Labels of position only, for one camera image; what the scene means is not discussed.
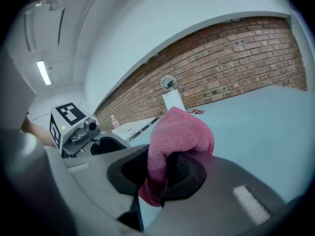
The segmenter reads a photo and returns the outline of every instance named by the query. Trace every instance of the bottle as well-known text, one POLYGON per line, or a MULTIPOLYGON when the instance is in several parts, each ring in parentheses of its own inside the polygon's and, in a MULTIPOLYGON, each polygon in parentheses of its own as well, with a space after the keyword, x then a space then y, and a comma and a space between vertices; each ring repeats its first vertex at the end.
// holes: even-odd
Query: bottle
POLYGON ((120 126, 119 121, 117 119, 115 119, 114 115, 110 116, 112 119, 112 124, 114 126, 114 128, 118 128, 120 126))

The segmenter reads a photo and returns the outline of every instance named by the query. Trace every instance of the brick wall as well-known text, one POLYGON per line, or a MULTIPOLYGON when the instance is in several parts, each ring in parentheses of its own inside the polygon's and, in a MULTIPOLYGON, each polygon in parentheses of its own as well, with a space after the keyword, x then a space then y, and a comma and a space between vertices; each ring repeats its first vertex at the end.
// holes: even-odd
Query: brick wall
POLYGON ((244 18, 194 32, 163 49, 113 91, 96 112, 105 130, 166 112, 160 86, 177 80, 186 108, 222 100, 270 84, 306 90, 300 50, 282 18, 244 18))

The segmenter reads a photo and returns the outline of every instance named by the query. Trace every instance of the table surface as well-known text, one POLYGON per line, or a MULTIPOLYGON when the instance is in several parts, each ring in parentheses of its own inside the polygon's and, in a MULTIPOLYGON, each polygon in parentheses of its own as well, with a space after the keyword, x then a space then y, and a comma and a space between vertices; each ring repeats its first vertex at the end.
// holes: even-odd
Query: table surface
POLYGON ((156 117, 127 122, 120 125, 118 128, 113 129, 112 133, 119 135, 126 141, 155 119, 156 117))
MULTIPOLYGON (((194 109, 206 111, 194 116, 214 134, 213 155, 237 163, 285 202, 306 191, 315 172, 315 94, 268 86, 194 109)), ((131 146, 150 143, 157 123, 131 146)))

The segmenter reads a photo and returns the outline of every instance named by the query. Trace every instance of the ceiling light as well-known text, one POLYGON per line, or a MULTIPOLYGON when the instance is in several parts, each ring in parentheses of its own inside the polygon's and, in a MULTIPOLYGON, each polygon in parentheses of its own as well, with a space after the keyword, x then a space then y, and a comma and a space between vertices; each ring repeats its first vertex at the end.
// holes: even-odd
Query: ceiling light
POLYGON ((46 71, 46 68, 45 68, 44 61, 43 60, 38 61, 37 62, 37 66, 38 66, 38 69, 40 71, 41 76, 43 77, 43 80, 44 80, 45 84, 47 86, 51 85, 50 79, 48 77, 48 74, 47 74, 47 71, 46 71))

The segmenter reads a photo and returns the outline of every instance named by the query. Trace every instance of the pink towel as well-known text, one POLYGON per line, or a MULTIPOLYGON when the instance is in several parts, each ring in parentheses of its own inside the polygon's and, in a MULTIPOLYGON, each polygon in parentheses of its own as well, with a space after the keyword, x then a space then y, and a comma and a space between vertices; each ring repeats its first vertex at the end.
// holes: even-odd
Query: pink towel
POLYGON ((152 206, 161 206, 160 195, 167 183, 168 156, 173 152, 189 150, 212 154, 214 145, 213 134, 203 121, 172 107, 152 131, 148 152, 148 177, 138 195, 152 206))

